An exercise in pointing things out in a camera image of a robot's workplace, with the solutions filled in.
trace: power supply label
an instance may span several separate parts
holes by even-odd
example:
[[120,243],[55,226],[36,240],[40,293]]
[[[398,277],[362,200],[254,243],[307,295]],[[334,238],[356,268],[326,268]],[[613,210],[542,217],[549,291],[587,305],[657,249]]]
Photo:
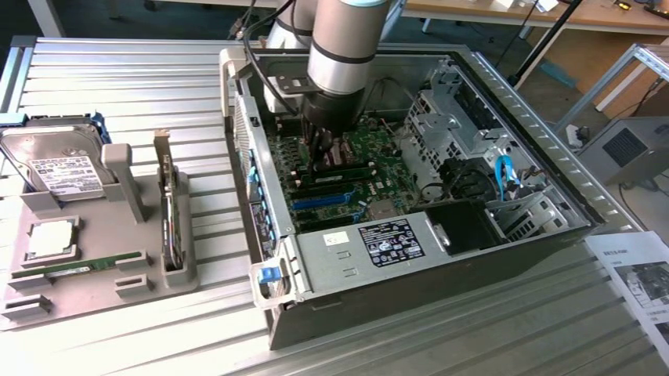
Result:
[[379,268],[426,255],[406,219],[359,227],[358,231]]

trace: blue pcie slot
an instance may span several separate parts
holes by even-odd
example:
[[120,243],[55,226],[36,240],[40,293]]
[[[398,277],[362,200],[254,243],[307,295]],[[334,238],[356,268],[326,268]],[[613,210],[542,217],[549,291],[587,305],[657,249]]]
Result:
[[338,204],[347,204],[351,200],[355,190],[344,194],[335,194],[332,196],[316,198],[312,200],[299,200],[292,202],[292,210],[304,210],[312,208],[322,208]]

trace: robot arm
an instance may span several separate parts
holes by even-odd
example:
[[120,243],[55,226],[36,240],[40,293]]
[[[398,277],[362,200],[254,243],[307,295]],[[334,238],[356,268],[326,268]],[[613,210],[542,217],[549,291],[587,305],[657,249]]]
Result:
[[268,47],[310,42],[307,75],[319,91],[303,95],[300,115],[315,169],[327,168],[324,156],[332,147],[338,153],[340,136],[355,122],[387,11],[387,0],[302,0],[276,19]]

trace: black stand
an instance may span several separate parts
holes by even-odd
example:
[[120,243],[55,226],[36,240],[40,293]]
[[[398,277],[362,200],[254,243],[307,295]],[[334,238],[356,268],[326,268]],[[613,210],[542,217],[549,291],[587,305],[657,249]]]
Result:
[[555,24],[553,25],[551,29],[547,31],[546,37],[543,37],[539,41],[539,44],[534,48],[534,50],[530,53],[530,56],[525,59],[525,62],[522,62],[522,66],[518,68],[518,71],[511,74],[507,78],[509,84],[511,86],[515,86],[515,84],[521,81],[521,77],[530,69],[531,63],[537,59],[537,57],[541,54],[541,51],[546,48],[546,45],[549,42],[553,40],[553,37],[557,34],[557,31],[561,29],[562,25],[565,22],[569,20],[569,17],[571,17],[571,13],[575,11],[575,8],[581,4],[582,0],[573,0],[571,3],[569,4],[569,8],[566,8],[566,11],[562,13],[561,18],[557,20]]

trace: white sticker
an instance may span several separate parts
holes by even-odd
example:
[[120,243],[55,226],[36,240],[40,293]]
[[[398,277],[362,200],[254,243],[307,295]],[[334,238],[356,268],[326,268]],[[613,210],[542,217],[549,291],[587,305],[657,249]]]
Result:
[[338,233],[327,233],[323,235],[324,245],[336,245],[342,243],[348,243],[348,235],[346,231],[339,231]]
[[103,183],[88,156],[35,159],[31,166],[45,188],[55,195],[103,190]]

